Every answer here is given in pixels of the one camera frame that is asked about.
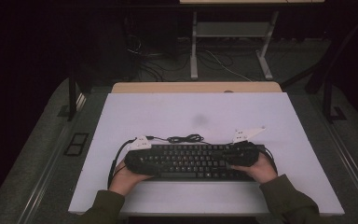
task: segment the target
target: sleeve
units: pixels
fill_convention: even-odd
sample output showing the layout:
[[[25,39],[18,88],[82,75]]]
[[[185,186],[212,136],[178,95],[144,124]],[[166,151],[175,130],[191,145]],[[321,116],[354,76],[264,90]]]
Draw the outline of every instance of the sleeve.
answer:
[[[92,207],[83,214],[76,224],[114,224],[121,207],[124,196],[109,190],[99,190]]]
[[[272,215],[291,224],[324,224],[327,219],[319,214],[318,205],[307,195],[295,189],[286,175],[260,185]]]

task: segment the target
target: dark background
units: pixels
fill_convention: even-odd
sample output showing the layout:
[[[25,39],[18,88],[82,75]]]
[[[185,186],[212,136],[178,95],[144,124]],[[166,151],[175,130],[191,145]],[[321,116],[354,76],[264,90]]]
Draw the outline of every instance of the dark background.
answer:
[[[69,70],[75,71],[82,91],[131,80],[134,64],[127,54],[124,34],[135,33],[174,57],[176,37],[190,31],[188,12],[161,12],[152,17],[150,12],[137,13],[129,27],[122,26],[127,13],[58,10],[52,4],[0,1],[0,186],[50,95],[68,77]],[[214,13],[204,17],[213,18]],[[357,22],[358,1],[326,1],[314,10],[283,10],[274,38],[329,38],[328,61]],[[333,65],[328,75],[358,109],[358,32]],[[316,78],[323,80],[325,68],[318,74]]]

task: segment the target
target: black keyboard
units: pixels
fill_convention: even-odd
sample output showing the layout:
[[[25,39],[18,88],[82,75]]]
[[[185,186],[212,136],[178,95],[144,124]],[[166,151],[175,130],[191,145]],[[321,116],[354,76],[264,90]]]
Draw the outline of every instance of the black keyboard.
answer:
[[[232,170],[213,153],[230,145],[152,145],[142,159],[164,164],[160,175],[148,180],[254,181],[244,172]]]

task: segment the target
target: white desk surface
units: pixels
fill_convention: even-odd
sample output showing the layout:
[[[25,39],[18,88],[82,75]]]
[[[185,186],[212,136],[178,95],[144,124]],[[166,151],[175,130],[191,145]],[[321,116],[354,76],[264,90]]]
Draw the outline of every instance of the white desk surface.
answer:
[[[140,135],[161,138],[198,133],[209,143],[232,141],[236,129],[265,126],[251,141],[273,154],[279,174],[309,195],[322,215],[343,209],[318,162],[286,93],[111,93],[79,177],[69,212],[92,206],[119,147]],[[120,160],[126,155],[123,150]],[[261,216],[268,214],[256,183],[143,182],[122,216]]]

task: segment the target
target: table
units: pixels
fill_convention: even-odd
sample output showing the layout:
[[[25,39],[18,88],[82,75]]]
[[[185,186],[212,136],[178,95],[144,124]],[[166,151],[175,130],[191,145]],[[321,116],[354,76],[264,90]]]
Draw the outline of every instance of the table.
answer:
[[[181,4],[290,4],[290,3],[322,3],[324,0],[180,0]],[[273,76],[266,61],[269,41],[278,19],[279,11],[274,11],[270,21],[254,22],[199,22],[197,11],[193,13],[193,30],[191,39],[190,73],[191,78],[198,79],[196,43],[197,37],[264,37],[261,49],[256,51],[258,62],[266,80]]]
[[[260,126],[267,130],[252,142],[272,152],[279,173],[287,174],[297,189],[309,195],[322,215],[343,214],[287,94],[274,82],[116,84],[106,99],[69,212],[81,214],[92,205],[97,190],[106,188],[118,148],[133,137],[199,133],[205,141],[218,144],[232,140],[235,129]],[[268,213],[253,182],[149,181],[127,196],[120,214],[246,217]]]

